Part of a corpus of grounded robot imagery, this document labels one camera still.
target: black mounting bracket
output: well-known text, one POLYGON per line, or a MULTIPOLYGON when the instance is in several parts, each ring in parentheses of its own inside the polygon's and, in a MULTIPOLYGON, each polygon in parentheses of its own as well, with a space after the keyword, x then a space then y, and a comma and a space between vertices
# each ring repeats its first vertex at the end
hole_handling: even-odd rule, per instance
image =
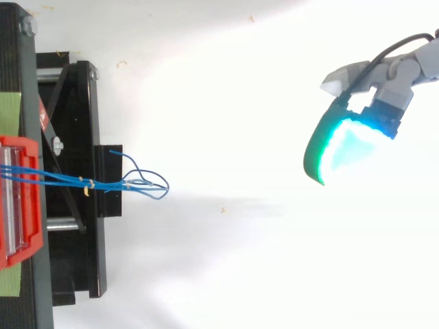
MULTIPOLYGON (((100 145, 97 70, 87 61, 69 63, 69 53, 37 54, 38 91, 45 168, 99 182, 122 177, 121 145, 100 145)), ((106 291, 104 217, 121 216, 121 192, 46 188, 54 306, 75 304, 75 291, 91 298, 106 291)))

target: bolt head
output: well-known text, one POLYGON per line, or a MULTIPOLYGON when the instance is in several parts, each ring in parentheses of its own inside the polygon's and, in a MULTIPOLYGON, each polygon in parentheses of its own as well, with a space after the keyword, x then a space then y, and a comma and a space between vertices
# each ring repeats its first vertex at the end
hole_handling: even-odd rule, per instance
POLYGON ((52 140, 52 149, 56 156, 59 156, 61 151, 64 149, 64 144, 61 142, 59 137, 54 137, 52 140))
POLYGON ((27 36, 35 36, 38 33, 38 24, 33 16, 25 16, 20 23, 21 33, 27 36))
POLYGON ((93 67, 93 68, 90 70, 90 78, 91 78, 93 81, 96 81, 96 80, 99 79, 99 71, 98 71, 95 67, 93 67))

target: black metal frame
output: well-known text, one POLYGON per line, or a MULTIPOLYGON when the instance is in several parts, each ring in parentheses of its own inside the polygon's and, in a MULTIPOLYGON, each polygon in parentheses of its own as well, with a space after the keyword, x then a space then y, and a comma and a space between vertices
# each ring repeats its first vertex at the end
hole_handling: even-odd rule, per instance
MULTIPOLYGON (((59 62, 58 53, 37 54, 38 69, 53 67, 59 62)), ((44 163, 54 171, 82 176, 100 182, 118 181, 122 175, 121 158, 110 154, 121 145, 102 146, 99 141, 97 89, 93 72, 87 61, 62 64, 56 82, 41 82, 38 87, 53 127, 46 129, 44 163), (57 157, 51 142, 57 136, 64 149, 57 157)), ((52 300, 54 306, 75 303, 75 291, 89 291, 91 298, 106 291, 104 217, 121 215, 121 192, 103 193, 47 187, 47 216, 75 218, 79 230, 49 232, 52 300)))
MULTIPOLYGON (((0 3, 0 92, 21 93, 20 135, 38 141, 41 150, 34 38, 19 27, 28 15, 15 3, 0 3)), ((44 188, 41 203, 44 245, 22 262, 20 297, 0 297, 0 328, 54 327, 44 188)))
MULTIPOLYGON (((120 180, 122 159, 99 144, 95 69, 69 64, 68 53, 35 54, 34 37, 20 31, 29 14, 0 3, 0 92, 22 94, 20 135, 38 141, 40 168, 100 182, 120 180), (37 84, 38 68, 62 67, 57 82, 37 84), (50 117, 41 137, 38 97, 50 117), (64 143, 59 156, 52 138, 64 143)), ((121 193, 41 188, 44 246, 22 263, 20 297, 0 297, 0 328, 52 329, 53 305, 75 303, 75 291, 101 297, 106 291, 104 217, 121 215, 121 193), (47 232, 48 217, 74 217, 78 230, 47 232)))

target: blue wire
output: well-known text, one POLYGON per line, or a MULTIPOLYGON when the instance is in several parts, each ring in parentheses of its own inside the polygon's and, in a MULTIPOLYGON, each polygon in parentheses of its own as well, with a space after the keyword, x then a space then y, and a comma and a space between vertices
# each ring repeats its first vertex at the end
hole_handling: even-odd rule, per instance
POLYGON ((60 173, 49 173, 47 171, 41 171, 33 168, 27 168, 27 167, 18 167, 18 166, 5 166, 3 164, 0 164, 0 177, 3 179, 13 180, 15 182, 22 182, 22 183, 30 183, 30 184, 38 184, 38 185, 47 185, 47 186, 69 186, 69 187, 76 187, 76 188, 90 188, 95 190, 104 190, 105 193, 110 191, 134 191, 138 192, 140 194, 146 195, 148 197, 151 197, 155 200, 160 200, 164 198, 168 192, 169 192, 169 183, 167 180, 159 175, 158 173, 155 173, 153 171, 143 170, 140 169, 137 163, 134 161, 133 158, 130 156, 110 150, 110 153, 116 154, 119 156, 125 156, 126 158, 129 158, 133 164, 135 165, 136 169, 129 171, 127 174, 125 174, 121 181, 119 182, 113 182, 113 183, 101 183, 96 182, 94 180, 90 180, 88 178, 76 178, 68 175, 63 175, 60 173), (138 172, 142 179, 134 179, 134 180, 126 180, 126 178, 134 172, 138 172), (151 173, 153 175, 156 175, 160 179, 162 179, 167 187, 161 186, 159 184, 154 184, 150 182, 149 180, 146 180, 142 173, 151 173), (40 180, 27 180, 23 178, 16 177, 17 175, 32 175, 32 176, 47 176, 51 177, 55 180, 58 180, 60 182, 52 182, 52 181, 40 181, 40 180), (160 197, 155 197, 151 195, 151 191, 164 191, 164 193, 160 197))

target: debris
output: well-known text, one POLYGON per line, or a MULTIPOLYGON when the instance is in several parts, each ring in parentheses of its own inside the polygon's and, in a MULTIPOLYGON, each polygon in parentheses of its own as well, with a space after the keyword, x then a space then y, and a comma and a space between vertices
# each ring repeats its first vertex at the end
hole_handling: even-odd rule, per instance
POLYGON ((30 9, 26 9, 26 11, 28 13, 30 13, 34 18, 36 18, 39 14, 41 14, 41 12, 34 12, 34 11, 30 10, 30 9))
POLYGON ((48 10, 54 10, 55 7, 51 7, 50 5, 42 5, 41 6, 42 9, 48 9, 48 10))
POLYGON ((117 63, 116 67, 119 68, 122 64, 128 65, 128 62, 126 62, 125 60, 121 60, 119 63, 117 63))

